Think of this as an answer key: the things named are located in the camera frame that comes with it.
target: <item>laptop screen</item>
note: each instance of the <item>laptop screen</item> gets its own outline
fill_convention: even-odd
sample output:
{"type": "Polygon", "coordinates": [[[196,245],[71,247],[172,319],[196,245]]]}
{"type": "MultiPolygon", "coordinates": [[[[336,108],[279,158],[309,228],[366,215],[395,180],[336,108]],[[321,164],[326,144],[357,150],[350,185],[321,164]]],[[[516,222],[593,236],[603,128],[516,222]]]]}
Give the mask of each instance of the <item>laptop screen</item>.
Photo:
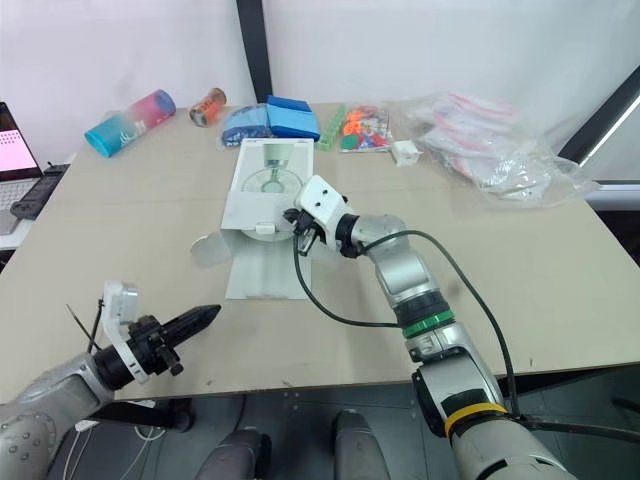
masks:
{"type": "Polygon", "coordinates": [[[9,112],[0,103],[0,181],[38,177],[42,174],[9,112]]]}

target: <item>white bracket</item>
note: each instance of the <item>white bracket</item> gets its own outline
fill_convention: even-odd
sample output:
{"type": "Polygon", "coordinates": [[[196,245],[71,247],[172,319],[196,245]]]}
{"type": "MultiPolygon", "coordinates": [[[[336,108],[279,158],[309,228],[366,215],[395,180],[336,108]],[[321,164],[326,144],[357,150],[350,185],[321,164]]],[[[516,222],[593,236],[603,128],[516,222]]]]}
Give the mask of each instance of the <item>white bracket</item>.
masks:
{"type": "Polygon", "coordinates": [[[336,251],[336,229],[338,222],[347,213],[353,214],[353,209],[345,203],[340,195],[324,178],[312,176],[298,192],[294,200],[296,208],[301,208],[311,215],[325,232],[327,247],[336,251]]]}
{"type": "Polygon", "coordinates": [[[123,325],[129,325],[136,321],[138,289],[132,284],[107,280],[104,282],[103,301],[104,308],[100,321],[105,335],[115,347],[133,378],[138,383],[145,383],[149,380],[149,375],[138,362],[120,330],[123,325]]]}

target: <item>laptop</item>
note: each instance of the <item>laptop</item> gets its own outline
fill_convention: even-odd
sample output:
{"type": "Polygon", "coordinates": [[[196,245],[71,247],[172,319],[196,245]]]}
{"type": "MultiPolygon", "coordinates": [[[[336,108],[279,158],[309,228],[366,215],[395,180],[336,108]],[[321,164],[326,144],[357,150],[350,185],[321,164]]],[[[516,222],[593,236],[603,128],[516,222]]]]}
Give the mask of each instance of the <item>laptop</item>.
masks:
{"type": "Polygon", "coordinates": [[[11,205],[31,189],[42,170],[22,138],[9,107],[0,102],[0,235],[12,233],[18,219],[11,205]]]}

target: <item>colorful toy pieces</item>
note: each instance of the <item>colorful toy pieces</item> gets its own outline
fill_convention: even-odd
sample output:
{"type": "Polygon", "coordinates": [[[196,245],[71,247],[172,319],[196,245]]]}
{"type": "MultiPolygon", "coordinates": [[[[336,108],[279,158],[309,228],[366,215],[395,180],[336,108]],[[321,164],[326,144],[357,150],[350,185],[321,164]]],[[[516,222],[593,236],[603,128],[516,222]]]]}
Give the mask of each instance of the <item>colorful toy pieces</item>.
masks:
{"type": "Polygon", "coordinates": [[[390,147],[389,112],[362,105],[350,110],[342,127],[343,152],[387,151],[390,147]]]}

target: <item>laptop keyboard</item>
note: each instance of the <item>laptop keyboard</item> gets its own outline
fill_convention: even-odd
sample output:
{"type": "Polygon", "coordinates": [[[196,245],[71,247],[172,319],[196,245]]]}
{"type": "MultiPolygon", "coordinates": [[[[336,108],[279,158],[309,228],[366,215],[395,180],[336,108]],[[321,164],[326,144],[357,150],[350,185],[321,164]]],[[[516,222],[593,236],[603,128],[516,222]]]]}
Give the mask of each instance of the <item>laptop keyboard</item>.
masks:
{"type": "Polygon", "coordinates": [[[9,210],[36,183],[35,179],[0,183],[0,211],[9,210]]]}

